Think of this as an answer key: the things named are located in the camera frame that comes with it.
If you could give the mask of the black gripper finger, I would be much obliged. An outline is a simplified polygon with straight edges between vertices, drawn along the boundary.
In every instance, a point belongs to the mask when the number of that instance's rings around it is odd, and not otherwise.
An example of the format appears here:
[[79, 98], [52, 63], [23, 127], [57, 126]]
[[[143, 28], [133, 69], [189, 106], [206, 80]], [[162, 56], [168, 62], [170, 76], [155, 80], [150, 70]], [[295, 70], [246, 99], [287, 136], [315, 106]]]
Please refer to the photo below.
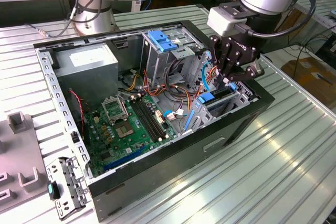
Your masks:
[[243, 72], [231, 73], [227, 79], [230, 82], [249, 81], [264, 75], [264, 69], [257, 60], [253, 61]]
[[241, 81], [241, 68], [236, 65], [241, 57], [241, 48], [238, 45], [240, 35], [218, 36], [209, 38], [213, 65], [217, 66], [215, 84]]

